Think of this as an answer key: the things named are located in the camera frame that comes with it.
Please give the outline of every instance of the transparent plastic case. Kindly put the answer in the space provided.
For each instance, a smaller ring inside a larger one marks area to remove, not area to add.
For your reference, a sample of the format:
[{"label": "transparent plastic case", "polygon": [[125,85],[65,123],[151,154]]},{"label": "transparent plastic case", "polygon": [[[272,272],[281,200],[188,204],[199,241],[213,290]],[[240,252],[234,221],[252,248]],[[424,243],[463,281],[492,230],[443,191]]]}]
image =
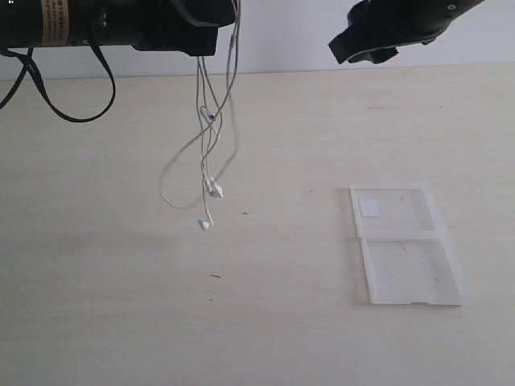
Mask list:
[{"label": "transparent plastic case", "polygon": [[372,304],[463,305],[463,280],[428,189],[352,186]]}]

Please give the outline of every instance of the table surface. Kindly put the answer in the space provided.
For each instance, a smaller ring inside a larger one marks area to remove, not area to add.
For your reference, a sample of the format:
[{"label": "table surface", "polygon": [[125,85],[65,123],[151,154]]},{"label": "table surface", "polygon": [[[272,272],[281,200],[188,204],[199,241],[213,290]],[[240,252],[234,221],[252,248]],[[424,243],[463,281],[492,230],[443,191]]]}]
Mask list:
[{"label": "table surface", "polygon": [[[198,132],[194,79],[118,87],[90,125],[28,83],[0,116],[0,384],[513,384],[515,64],[241,76],[209,232],[156,188]],[[109,99],[48,88],[76,115]],[[174,198],[198,194],[199,152]],[[395,182],[431,187],[466,306],[369,305],[348,188]]]}]

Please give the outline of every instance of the black strap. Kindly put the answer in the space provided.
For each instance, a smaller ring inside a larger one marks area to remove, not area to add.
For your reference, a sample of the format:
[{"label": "black strap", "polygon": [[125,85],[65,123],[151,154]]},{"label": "black strap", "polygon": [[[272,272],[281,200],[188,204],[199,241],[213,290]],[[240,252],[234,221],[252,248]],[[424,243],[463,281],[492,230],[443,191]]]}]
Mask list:
[{"label": "black strap", "polygon": [[98,44],[94,43],[93,39],[89,40],[90,47],[93,50],[93,53],[100,61],[102,67],[107,72],[107,75],[109,76],[109,79],[111,80],[111,85],[113,87],[113,94],[111,96],[111,100],[100,113],[98,113],[94,117],[90,118],[74,118],[70,117],[69,115],[63,113],[58,108],[54,106],[52,101],[50,100],[50,97],[47,94],[47,89],[45,88],[45,84],[43,81],[43,77],[41,76],[41,72],[38,69],[38,65],[35,63],[35,61],[32,59],[32,48],[29,49],[29,52],[27,54],[19,54],[18,52],[13,52],[9,50],[1,50],[0,55],[3,55],[8,58],[16,58],[23,64],[23,70],[20,72],[20,75],[16,82],[14,82],[13,88],[9,91],[6,98],[2,101],[0,104],[0,109],[3,108],[7,102],[12,98],[12,96],[16,93],[18,90],[19,85],[21,84],[23,77],[25,76],[26,72],[29,73],[32,80],[34,81],[35,87],[38,89],[39,94],[41,94],[41,97],[47,102],[47,105],[52,109],[54,113],[56,113],[59,117],[63,118],[65,121],[71,122],[71,123],[87,123],[91,121],[95,121],[96,119],[102,117],[105,113],[111,109],[113,106],[114,100],[116,99],[116,82],[114,81],[113,73],[111,72],[111,68],[109,67],[109,64],[107,63],[107,60],[105,60],[104,54],[102,54],[102,51]]},{"label": "black strap", "polygon": [[[31,58],[32,53],[34,52],[34,48],[29,48],[27,51],[27,57]],[[18,75],[18,79],[13,84],[13,87],[9,90],[6,97],[2,99],[0,102],[0,110],[6,107],[6,105],[10,102],[12,97],[15,95],[15,93],[18,91],[19,86],[21,86],[23,79],[25,78],[25,75],[27,74],[27,67],[23,66],[22,71],[20,71]]]}]

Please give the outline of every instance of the white label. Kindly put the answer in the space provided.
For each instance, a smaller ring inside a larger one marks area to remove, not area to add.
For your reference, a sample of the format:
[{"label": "white label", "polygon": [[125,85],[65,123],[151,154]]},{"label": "white label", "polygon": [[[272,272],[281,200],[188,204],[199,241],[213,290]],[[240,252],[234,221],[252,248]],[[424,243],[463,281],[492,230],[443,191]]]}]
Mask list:
[{"label": "white label", "polygon": [[360,200],[361,217],[379,217],[379,206],[373,199]]},{"label": "white label", "polygon": [[44,46],[65,46],[70,32],[68,0],[41,0]]}]

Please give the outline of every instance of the white wall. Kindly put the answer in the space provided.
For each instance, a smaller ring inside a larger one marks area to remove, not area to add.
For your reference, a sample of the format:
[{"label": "white wall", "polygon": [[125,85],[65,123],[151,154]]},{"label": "white wall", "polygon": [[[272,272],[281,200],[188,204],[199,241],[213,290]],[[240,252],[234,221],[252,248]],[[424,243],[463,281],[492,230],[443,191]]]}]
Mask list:
[{"label": "white wall", "polygon": [[[346,27],[347,12],[356,2],[244,0],[241,70],[284,72],[340,68],[327,43]],[[456,21],[430,47],[404,48],[402,55],[385,66],[515,61],[515,40],[510,39],[515,36],[514,14],[513,0],[488,0]],[[224,71],[228,33],[225,31],[222,35],[219,55],[212,60],[212,72]],[[184,75],[194,69],[192,59],[180,53],[141,53],[131,47],[110,47],[105,54],[117,76]],[[105,75],[88,48],[39,49],[36,59],[47,78]],[[13,79],[19,64],[8,59],[0,63],[0,80]]]}]

